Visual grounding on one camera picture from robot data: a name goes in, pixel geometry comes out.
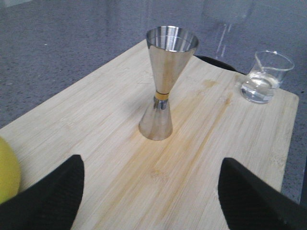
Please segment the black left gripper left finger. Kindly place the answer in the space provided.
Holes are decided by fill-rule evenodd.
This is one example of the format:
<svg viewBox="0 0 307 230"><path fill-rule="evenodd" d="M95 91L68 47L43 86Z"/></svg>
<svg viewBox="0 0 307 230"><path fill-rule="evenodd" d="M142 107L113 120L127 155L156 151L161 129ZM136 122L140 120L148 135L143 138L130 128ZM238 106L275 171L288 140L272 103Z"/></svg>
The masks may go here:
<svg viewBox="0 0 307 230"><path fill-rule="evenodd" d="M2 230L69 230L84 189L84 163L72 155L39 182L0 206Z"/></svg>

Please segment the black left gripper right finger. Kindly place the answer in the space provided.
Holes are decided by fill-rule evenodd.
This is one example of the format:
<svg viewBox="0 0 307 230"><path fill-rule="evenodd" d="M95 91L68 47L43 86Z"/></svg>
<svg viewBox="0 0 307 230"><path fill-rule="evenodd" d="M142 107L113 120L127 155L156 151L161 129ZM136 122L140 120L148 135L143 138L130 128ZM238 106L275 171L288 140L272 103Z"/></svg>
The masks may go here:
<svg viewBox="0 0 307 230"><path fill-rule="evenodd" d="M222 161L218 198L231 230L305 230L307 210L233 158Z"/></svg>

